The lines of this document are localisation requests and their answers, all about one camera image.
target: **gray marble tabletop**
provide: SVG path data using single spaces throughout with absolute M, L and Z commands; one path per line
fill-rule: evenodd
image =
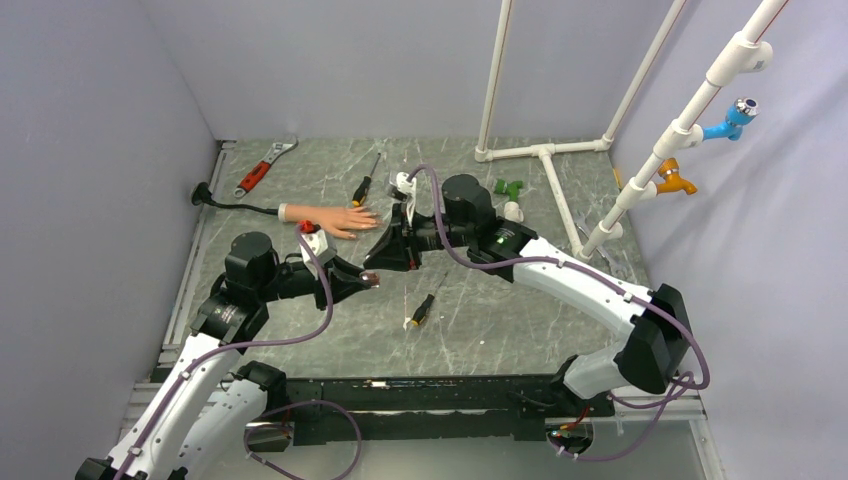
M 498 138 L 490 141 L 490 147 L 519 147 L 549 140 Z M 218 201 L 236 201 L 233 190 L 265 155 L 272 141 L 245 140 L 236 144 L 221 180 Z M 524 210 L 524 223 L 568 251 L 565 229 L 538 159 L 480 164 L 474 161 L 474 146 L 472 138 L 301 139 L 300 145 L 283 155 L 240 201 L 263 207 L 276 207 L 280 202 L 349 205 L 353 191 L 379 151 L 384 160 L 377 167 L 367 205 L 384 220 L 388 219 L 391 206 L 391 200 L 383 194 L 389 170 L 406 171 L 426 162 L 436 168 L 440 180 L 458 173 L 472 174 L 485 186 L 497 178 L 523 180 L 519 204 Z M 554 165 L 572 212 L 587 214 L 589 224 L 597 222 L 618 193 L 607 154 L 556 155 Z M 419 182 L 418 210 L 430 214 L 430 189 L 422 185 L 425 183 Z M 506 198 L 493 196 L 493 201 L 500 211 Z M 624 237 L 606 246 L 627 267 L 625 280 L 647 284 L 626 217 L 622 224 Z M 294 226 L 268 216 L 217 211 L 209 217 L 206 228 L 212 235 L 192 312 L 223 271 L 224 257 L 237 235 L 262 231 L 271 237 L 281 255 L 298 251 Z M 361 265 L 382 231 L 379 228 L 360 233 L 355 241 L 338 240 L 339 255 Z M 550 373 L 570 355 L 593 352 L 609 340 L 600 324 L 577 309 L 530 288 L 466 269 L 444 252 L 425 253 L 423 264 L 420 270 L 408 273 L 378 272 L 380 288 L 358 293 L 338 304 L 332 325 L 314 340 L 288 347 L 252 349 L 245 361 L 261 360 L 293 377 Z M 600 258 L 593 258 L 592 265 L 609 271 Z M 428 322 L 404 330 L 404 309 L 411 315 L 446 272 L 447 279 L 438 291 Z M 274 302 L 269 310 L 271 319 L 257 339 L 302 335 L 314 330 L 324 315 L 315 309 L 311 297 Z

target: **wrench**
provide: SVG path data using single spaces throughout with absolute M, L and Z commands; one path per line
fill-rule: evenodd
M 592 231 L 589 230 L 589 226 L 586 225 L 586 215 L 578 212 L 577 215 L 574 215 L 574 224 L 577 225 L 577 228 L 581 232 L 583 232 L 583 235 L 586 235 L 586 238 L 588 239 L 589 234 L 592 233 Z M 601 255 L 601 258 L 606 260 L 609 264 L 610 274 L 613 277 L 621 279 L 627 278 L 627 267 L 618 263 L 614 258 L 612 258 L 612 255 L 609 254 L 609 251 L 607 251 L 607 249 L 604 248 L 603 245 L 598 245 L 598 248 L 596 248 L 596 250 L 598 251 L 598 254 Z

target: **robotic arm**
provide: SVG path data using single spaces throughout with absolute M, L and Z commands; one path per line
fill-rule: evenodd
M 297 343 L 326 328 L 329 317 L 322 328 L 297 339 L 253 341 L 268 321 L 267 302 L 311 294 L 318 309 L 327 309 L 325 285 L 310 267 L 328 280 L 333 303 L 379 285 L 375 274 L 338 258 L 332 238 L 323 230 L 311 225 L 304 230 L 301 254 L 290 254 L 282 262 L 263 233 L 245 233 L 233 241 L 224 261 L 225 272 L 198 309 L 176 367 L 108 458 L 87 459 L 77 480 L 201 478 L 205 467 L 243 432 L 247 422 L 290 403 L 285 373 L 250 362 L 238 370 L 226 399 L 198 420 L 215 387 L 248 347 Z M 304 263 L 293 257 L 309 260 Z M 237 348 L 213 353 L 229 345 Z M 197 368 L 191 368 L 207 356 Z
M 366 256 L 366 268 L 418 269 L 423 252 L 445 248 L 435 215 L 441 215 L 450 245 L 467 246 L 467 256 L 475 264 L 494 266 L 547 257 L 549 262 L 515 262 L 484 271 L 547 292 L 612 332 L 608 347 L 575 355 L 562 364 L 552 384 L 558 400 L 579 407 L 600 393 L 627 385 L 654 394 L 665 392 L 689 345 L 681 332 L 634 297 L 650 298 L 651 305 L 677 318 L 688 330 L 680 292 L 665 284 L 650 291 L 578 263 L 533 230 L 498 217 L 489 192 L 471 175 L 445 180 L 441 186 L 445 212 L 430 217 L 414 211 L 414 179 L 400 173 L 396 184 L 391 195 L 398 203 L 393 205 L 388 229 Z M 566 264 L 571 268 L 562 268 Z M 612 282 L 623 293 L 616 295 L 598 279 Z

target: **blue faucet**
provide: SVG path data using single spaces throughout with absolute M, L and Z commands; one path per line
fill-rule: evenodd
M 753 98 L 738 98 L 727 109 L 724 122 L 714 127 L 704 128 L 704 140 L 713 138 L 739 140 L 739 137 L 742 136 L 742 126 L 751 123 L 758 113 L 756 100 Z

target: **screwdriver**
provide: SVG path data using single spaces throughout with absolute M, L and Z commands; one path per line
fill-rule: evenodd
M 427 294 L 427 298 L 421 302 L 421 305 L 415 309 L 415 313 L 412 314 L 412 318 L 409 320 L 413 325 L 418 326 L 424 323 L 424 320 L 427 319 L 427 315 L 430 313 L 430 307 L 433 306 L 433 300 L 436 299 L 435 293 L 439 291 L 439 287 L 445 283 L 445 279 L 448 278 L 448 272 L 445 272 L 445 276 L 442 277 L 442 280 L 436 285 L 436 289 L 433 290 L 433 293 Z
M 371 173 L 362 178 L 362 183 L 359 184 L 356 191 L 353 192 L 353 206 L 361 207 L 365 203 L 365 198 L 368 196 L 368 187 L 371 186 L 371 177 L 374 175 L 374 170 L 377 170 L 377 164 L 380 163 L 380 156 L 377 152 L 377 160 L 374 160 L 374 166 L 371 167 Z

